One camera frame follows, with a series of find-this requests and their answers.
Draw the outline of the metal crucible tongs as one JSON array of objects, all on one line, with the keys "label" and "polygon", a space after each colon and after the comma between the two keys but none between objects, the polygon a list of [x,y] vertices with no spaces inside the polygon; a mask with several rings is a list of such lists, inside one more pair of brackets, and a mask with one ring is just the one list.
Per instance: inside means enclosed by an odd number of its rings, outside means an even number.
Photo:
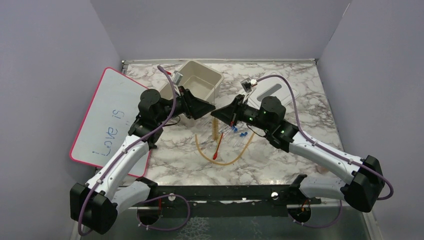
[{"label": "metal crucible tongs", "polygon": [[229,131],[230,131],[230,129],[231,129],[231,127],[232,126],[235,126],[235,127],[237,127],[237,125],[225,125],[225,126],[223,126],[220,130],[219,130],[219,134],[221,135],[221,133],[223,133],[223,138],[225,137],[225,136],[227,136],[228,135],[228,133],[229,133]]}]

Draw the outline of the brown test tube brush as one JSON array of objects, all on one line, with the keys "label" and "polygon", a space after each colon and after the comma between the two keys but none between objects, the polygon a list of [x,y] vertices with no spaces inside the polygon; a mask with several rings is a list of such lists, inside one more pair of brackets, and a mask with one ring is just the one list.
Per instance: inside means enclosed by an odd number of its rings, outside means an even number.
[{"label": "brown test tube brush", "polygon": [[217,118],[212,119],[212,139],[217,141],[219,138],[219,120]]}]

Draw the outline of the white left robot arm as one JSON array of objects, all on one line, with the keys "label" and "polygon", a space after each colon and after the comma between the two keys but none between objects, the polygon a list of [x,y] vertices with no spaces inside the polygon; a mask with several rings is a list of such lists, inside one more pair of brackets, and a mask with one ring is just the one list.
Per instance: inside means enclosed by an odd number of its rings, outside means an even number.
[{"label": "white left robot arm", "polygon": [[91,231],[105,234],[119,213],[131,205],[155,203],[157,191],[145,183],[133,183],[122,190],[118,187],[135,163],[149,153],[171,118],[183,114],[197,120],[215,110],[212,103],[195,97],[183,86],[172,94],[172,99],[167,100],[156,89],[143,91],[139,113],[122,145],[100,172],[85,184],[75,183],[70,189],[70,217],[77,222],[80,236]]}]

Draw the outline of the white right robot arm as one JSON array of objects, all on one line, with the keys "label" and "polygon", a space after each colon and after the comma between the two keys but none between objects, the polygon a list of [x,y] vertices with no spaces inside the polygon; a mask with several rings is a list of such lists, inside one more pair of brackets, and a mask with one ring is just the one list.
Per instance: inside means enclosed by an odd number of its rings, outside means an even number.
[{"label": "white right robot arm", "polygon": [[306,177],[288,190],[289,199],[300,204],[307,198],[324,197],[344,200],[354,209],[369,213],[382,192],[385,181],[380,161],[335,149],[285,120],[286,108],[275,96],[265,97],[256,109],[244,102],[244,95],[211,115],[227,125],[243,122],[264,131],[265,139],[276,149],[306,158],[335,174],[341,183],[320,183]]}]

